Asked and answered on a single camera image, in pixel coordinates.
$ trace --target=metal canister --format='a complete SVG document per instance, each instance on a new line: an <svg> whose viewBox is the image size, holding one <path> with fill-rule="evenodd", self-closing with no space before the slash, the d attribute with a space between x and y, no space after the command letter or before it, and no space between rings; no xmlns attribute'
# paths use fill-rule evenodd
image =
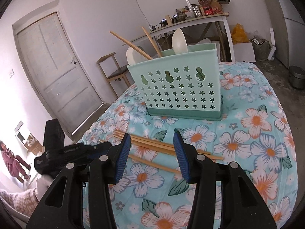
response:
<svg viewBox="0 0 305 229"><path fill-rule="evenodd" d="M202 16L199 6L193 7L196 17Z"/></svg>

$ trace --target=chopstick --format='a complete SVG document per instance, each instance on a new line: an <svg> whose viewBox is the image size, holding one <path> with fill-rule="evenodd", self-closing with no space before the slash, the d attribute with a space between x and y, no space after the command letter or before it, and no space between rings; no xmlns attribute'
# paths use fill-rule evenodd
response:
<svg viewBox="0 0 305 229"><path fill-rule="evenodd" d="M124 133L118 133L117 131L114 131L113 136L115 136L116 138L119 138L119 139L123 139ZM153 151L158 151L158 152L162 152L162 153L169 154L169 155L172 155L172 156L176 156L174 148L167 148L165 146L158 145L156 143L153 143L153 145L150 142L145 143L144 140L135 139L134 135L132 135L132 134L131 134L131 141L132 141L133 144L135 144L137 146L141 146L141 147L153 150ZM206 151L197 150L197 152L200 153L200 154L204 154L206 157L209 157L210 159L223 160L222 157L213 156L211 154L206 154Z"/></svg>
<svg viewBox="0 0 305 229"><path fill-rule="evenodd" d="M120 134L122 136L124 136L124 134L125 134L124 132L121 132L121 131L118 131L118 130L114 130L113 133ZM134 135L134 134L130 134L130 136L134 139L139 139L140 141L145 141L145 142L143 142L145 144L150 143L150 144L156 145L157 147L160 147L160 145L162 145L162 146L169 147L168 149L170 149L170 148L174 149L174 146L172 144L169 144L169 143L165 143L165 142L154 140L154 139L148 139L148 138L137 136L137 135ZM211 154L208 151L202 151L202 150L201 150L201 153L209 154L209 155Z"/></svg>
<svg viewBox="0 0 305 229"><path fill-rule="evenodd" d="M138 53L140 53L141 55L143 55L144 57L146 57L148 60L152 60L153 58L151 56L149 56L146 52L142 51L139 47L137 47L136 45L132 44L130 41L122 38L121 36L119 36L117 33L110 31L111 34L113 34L115 37L117 37L118 39L120 39L121 41L123 41L124 43L126 43L127 45L129 45L131 48L133 48L134 50L136 50Z"/></svg>
<svg viewBox="0 0 305 229"><path fill-rule="evenodd" d="M146 31L146 29L144 27L142 27L144 33L146 34L147 38L149 39L149 41L151 42L151 44L153 45L153 48L156 50L158 57L161 58L162 54L158 48L158 46L156 45L155 41L153 41L153 38L150 36L149 32Z"/></svg>
<svg viewBox="0 0 305 229"><path fill-rule="evenodd" d="M158 169L162 169L162 170L165 170L165 171L169 171L169 172L173 172L175 174L181 174L181 172L179 170L176 170L176 169L172 169L172 168L168 168L166 166L163 166L163 165L160 165L160 164L156 164L156 163L153 163L153 162L150 162L148 160L145 160L145 159L142 159L140 157L137 157L133 154L129 154L128 157L130 157L131 159L133 160L136 160L136 161L139 161L141 163L144 163L146 165L150 165L152 167L155 167L155 168L158 168Z"/></svg>

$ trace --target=yellow plastic bag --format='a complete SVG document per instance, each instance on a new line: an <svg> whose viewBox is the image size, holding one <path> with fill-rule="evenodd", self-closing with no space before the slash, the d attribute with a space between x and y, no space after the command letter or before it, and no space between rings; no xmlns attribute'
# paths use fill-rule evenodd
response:
<svg viewBox="0 0 305 229"><path fill-rule="evenodd" d="M244 27L240 24L236 24L231 33L233 45L237 43L246 43L249 42Z"/></svg>

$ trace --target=metal screw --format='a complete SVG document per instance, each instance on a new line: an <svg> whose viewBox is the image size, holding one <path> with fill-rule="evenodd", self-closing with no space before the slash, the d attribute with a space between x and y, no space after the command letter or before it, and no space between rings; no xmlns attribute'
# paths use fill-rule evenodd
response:
<svg viewBox="0 0 305 229"><path fill-rule="evenodd" d="M66 165L67 169L73 169L74 168L74 163L68 163Z"/></svg>
<svg viewBox="0 0 305 229"><path fill-rule="evenodd" d="M231 166L232 168L234 168L234 169L237 169L237 168L238 168L238 163L236 163L236 162L231 162L231 163L230 163L230 166Z"/></svg>
<svg viewBox="0 0 305 229"><path fill-rule="evenodd" d="M200 161L203 161L203 160L205 160L205 155L198 154L198 155L196 156L196 158L197 158L198 160L200 160Z"/></svg>
<svg viewBox="0 0 305 229"><path fill-rule="evenodd" d="M108 159L107 155L100 156L100 161L106 161Z"/></svg>

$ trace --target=door frame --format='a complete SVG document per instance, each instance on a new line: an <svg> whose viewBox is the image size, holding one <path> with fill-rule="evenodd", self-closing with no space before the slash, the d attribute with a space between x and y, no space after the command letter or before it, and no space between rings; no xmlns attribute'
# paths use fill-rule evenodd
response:
<svg viewBox="0 0 305 229"><path fill-rule="evenodd" d="M18 31L16 31L16 32L14 31L14 40L15 40L15 45L16 45L17 53L18 53L18 56L19 56L19 59L20 59L22 68L23 68L23 70L24 70L24 72L25 72L25 75L26 75L26 77L28 78L28 80L29 80L29 82L30 82L30 84L31 84L31 86L32 86L32 88L33 88L33 90L34 90L34 92L36 93L36 95L37 95L37 97L39 98L40 102L41 102L42 105L45 107L45 109L46 109L47 112L50 114L50 116L51 116L53 119L56 119L57 116L56 116L55 112L50 108L50 106L48 105L48 103L45 101L45 99L43 98L42 94L40 93L38 87L36 86L34 80L32 79L32 76L31 76L31 74L30 74L30 72L29 72L29 70L28 70L28 67L27 67L27 65L26 65L26 63L25 63L25 60L24 60L24 58L23 58L23 55L22 55L22 52L21 52L21 48L20 48L20 45L19 45L19 41L18 41L18 36L17 36L20 32L24 31L26 28L30 27L31 25L35 24L36 22L38 22L38 21L40 21L40 20L42 20L42 19L44 19L44 18L46 18L46 17L48 17L48 16L50 16L50 15L53 15L53 14L57 14L57 17L59 18L59 22L60 22L60 24L61 24L61 27L63 28L63 31L64 31L64 33L65 33L65 35L66 35L67 40L68 40L68 43L69 43L69 45L70 45L72 51L74 52L75 57L76 57L77 61L78 61L79 64L80 64L80 67L82 68L83 72L85 73L85 76L86 76L86 78L88 79L90 85L93 87L94 92L95 92L95 93L97 94L97 96L100 98L100 100L101 100L101 102L102 102L102 105L101 105L100 107L102 107L102 106L105 106L105 107L106 107L107 105L105 105L105 103L104 103L103 100L101 99L100 95L96 92L96 87L92 84L90 78L88 77L87 72L85 71L85 69L84 69L84 67L83 67L83 65L82 65L82 63L81 63L81 61L79 60L79 58L78 58L78 56L77 56L77 54L76 54L76 52L75 52L75 50L74 50L74 48L73 48L73 46L72 46L72 44L71 44L71 41L70 41L70 39L69 39L69 37L68 37L68 35L67 35L67 32L66 32L66 30L65 30L65 28L64 28L64 26L63 26L62 21L61 21L61 19L60 19L60 16L59 16L60 13L59 13L59 11L55 11L55 12L52 12L52 13L48 13L47 15L43 16L42 18L40 18L40 19L38 19L38 20L35 20L34 22L28 24L27 26L24 25L24 28L23 28L23 29L18 30ZM65 132L65 134L72 140L72 132L69 132L68 129L65 127L65 125L64 125L60 120L59 120L59 122L60 122L60 125L61 125L63 131Z"/></svg>

